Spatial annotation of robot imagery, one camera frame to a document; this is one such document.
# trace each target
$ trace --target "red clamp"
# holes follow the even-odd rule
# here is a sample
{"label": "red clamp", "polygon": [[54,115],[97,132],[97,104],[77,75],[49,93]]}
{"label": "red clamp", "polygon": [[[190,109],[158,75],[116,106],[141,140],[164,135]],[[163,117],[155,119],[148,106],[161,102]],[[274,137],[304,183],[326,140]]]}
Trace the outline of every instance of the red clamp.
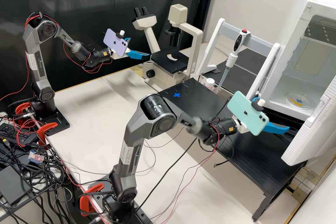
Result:
{"label": "red clamp", "polygon": [[46,133],[46,131],[50,130],[51,128],[55,128],[57,126],[58,126],[57,122],[52,122],[52,123],[45,124],[41,128],[39,128],[36,132],[36,134],[40,138],[40,140],[38,141],[39,142],[38,144],[45,145],[46,137],[44,136],[44,134]]}
{"label": "red clamp", "polygon": [[[19,106],[17,106],[16,109],[15,109],[15,114],[23,114],[23,113],[25,113],[24,110],[27,109],[27,108],[30,108],[30,102],[22,103]],[[19,123],[19,125],[22,125],[22,124],[24,124],[25,121],[26,121],[26,119],[19,119],[18,123]],[[33,126],[33,125],[34,125],[34,122],[32,122],[32,123],[29,122],[29,123],[26,124],[26,126]]]}
{"label": "red clamp", "polygon": [[24,113],[23,110],[30,107],[30,102],[22,103],[15,109],[15,114],[22,114]]}
{"label": "red clamp", "polygon": [[[102,190],[104,188],[103,183],[98,183],[97,185],[94,185],[93,187],[89,188],[87,191],[85,191],[84,193],[96,193],[100,190]],[[89,201],[89,195],[84,195],[80,198],[79,200],[79,208],[83,211],[83,212],[95,212],[95,209],[93,208],[93,206],[90,205],[90,201]],[[82,216],[86,217],[87,214],[85,213],[81,213]]]}

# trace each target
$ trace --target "white cap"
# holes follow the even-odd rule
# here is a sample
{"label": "white cap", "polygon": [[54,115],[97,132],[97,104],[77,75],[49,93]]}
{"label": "white cap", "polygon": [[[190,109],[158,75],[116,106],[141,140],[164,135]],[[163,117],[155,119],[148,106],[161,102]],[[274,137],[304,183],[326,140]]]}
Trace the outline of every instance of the white cap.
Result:
{"label": "white cap", "polygon": [[265,100],[264,99],[259,99],[259,101],[258,101],[258,105],[260,106],[260,107],[263,107],[264,105],[265,105]]}
{"label": "white cap", "polygon": [[205,81],[205,86],[207,88],[212,88],[215,84],[215,80],[212,78],[207,78],[207,80]]}

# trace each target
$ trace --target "black curtain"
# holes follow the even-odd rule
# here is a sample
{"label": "black curtain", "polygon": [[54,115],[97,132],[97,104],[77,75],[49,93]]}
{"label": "black curtain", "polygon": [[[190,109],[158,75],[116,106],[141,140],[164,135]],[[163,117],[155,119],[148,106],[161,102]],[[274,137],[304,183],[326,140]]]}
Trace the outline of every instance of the black curtain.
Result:
{"label": "black curtain", "polygon": [[[129,47],[134,50],[150,52],[142,31],[132,25],[134,7],[147,6],[150,13],[157,17],[154,33],[162,49],[168,47],[168,37],[164,30],[169,28],[167,21],[169,7],[180,3],[188,7],[188,22],[202,28],[210,0],[0,0],[0,98],[19,90],[25,83],[27,71],[25,66],[25,44],[22,40],[23,26],[26,18],[34,11],[41,11],[52,16],[73,38],[84,43],[93,43],[97,49],[104,48],[103,37],[107,28],[114,31],[125,30],[131,37]],[[182,37],[181,47],[190,46],[190,39]],[[64,55],[62,42],[49,39],[41,45],[42,55],[48,79],[55,91],[106,75],[141,63],[127,59],[115,61],[103,66],[97,74],[87,74],[74,65]],[[5,105],[31,97],[30,81],[19,94],[0,101],[0,110]]]}

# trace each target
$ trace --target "microscope focus knob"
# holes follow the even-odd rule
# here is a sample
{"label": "microscope focus knob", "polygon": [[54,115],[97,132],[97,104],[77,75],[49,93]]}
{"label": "microscope focus knob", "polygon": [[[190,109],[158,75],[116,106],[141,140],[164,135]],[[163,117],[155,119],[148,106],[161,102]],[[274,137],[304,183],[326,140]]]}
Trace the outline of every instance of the microscope focus knob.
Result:
{"label": "microscope focus knob", "polygon": [[260,107],[263,107],[264,105],[265,105],[265,100],[264,99],[259,99],[259,101],[258,101],[258,105],[260,106]]}
{"label": "microscope focus knob", "polygon": [[148,78],[153,78],[153,77],[155,76],[155,71],[154,71],[153,69],[148,70],[148,71],[146,72],[146,76],[147,76]]}

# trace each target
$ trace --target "small white bottle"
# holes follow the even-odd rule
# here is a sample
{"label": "small white bottle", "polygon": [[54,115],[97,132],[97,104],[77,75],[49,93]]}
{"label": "small white bottle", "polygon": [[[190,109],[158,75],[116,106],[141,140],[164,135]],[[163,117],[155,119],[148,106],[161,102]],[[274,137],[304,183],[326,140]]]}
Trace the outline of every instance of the small white bottle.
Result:
{"label": "small white bottle", "polygon": [[204,86],[206,86],[207,89],[210,89],[211,91],[214,91],[214,84],[215,84],[215,80],[212,78],[207,78],[207,80],[205,81]]}

